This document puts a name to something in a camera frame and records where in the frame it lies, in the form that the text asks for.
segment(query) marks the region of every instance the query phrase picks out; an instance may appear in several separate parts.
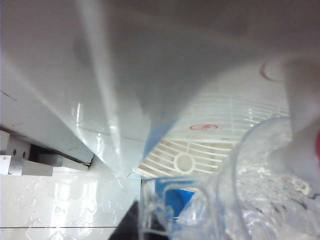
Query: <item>white plastic panel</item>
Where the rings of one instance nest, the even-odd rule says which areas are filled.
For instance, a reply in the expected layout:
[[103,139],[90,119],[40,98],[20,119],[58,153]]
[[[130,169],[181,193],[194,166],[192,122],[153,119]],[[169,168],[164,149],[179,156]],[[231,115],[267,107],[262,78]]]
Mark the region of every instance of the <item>white plastic panel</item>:
[[285,107],[206,89],[134,171],[146,178],[210,174],[249,129],[287,115]]

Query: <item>glossy white surface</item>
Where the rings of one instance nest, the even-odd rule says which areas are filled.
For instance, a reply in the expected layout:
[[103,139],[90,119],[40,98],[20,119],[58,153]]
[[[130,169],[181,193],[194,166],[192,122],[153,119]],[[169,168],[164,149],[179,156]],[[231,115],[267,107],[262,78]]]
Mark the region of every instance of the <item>glossy white surface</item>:
[[88,172],[2,176],[0,226],[116,227],[141,181],[116,178],[98,159]]
[[[205,6],[5,0],[2,73],[127,176],[142,160],[149,133],[174,122],[205,83],[225,75],[220,92],[224,86],[227,94],[250,89],[248,98],[261,101],[271,83],[257,83],[242,66],[259,73],[257,60],[317,55],[319,6],[286,0],[214,0]],[[282,90],[270,88],[276,96]],[[159,130],[154,142],[168,129]]]
[[0,240],[107,240],[115,228],[5,228]]

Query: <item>clear plastic container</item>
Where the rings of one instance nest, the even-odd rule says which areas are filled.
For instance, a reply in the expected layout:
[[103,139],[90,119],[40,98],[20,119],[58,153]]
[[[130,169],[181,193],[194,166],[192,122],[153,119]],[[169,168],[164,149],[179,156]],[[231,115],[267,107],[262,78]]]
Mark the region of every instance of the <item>clear plastic container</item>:
[[[196,191],[178,218],[170,218],[165,194],[150,180],[142,189],[140,238],[156,233],[178,240],[317,239],[320,236],[320,191],[298,176],[273,172],[275,150],[292,139],[288,117],[267,120],[251,129],[208,177],[163,178],[168,189]],[[163,229],[154,228],[154,221]]]

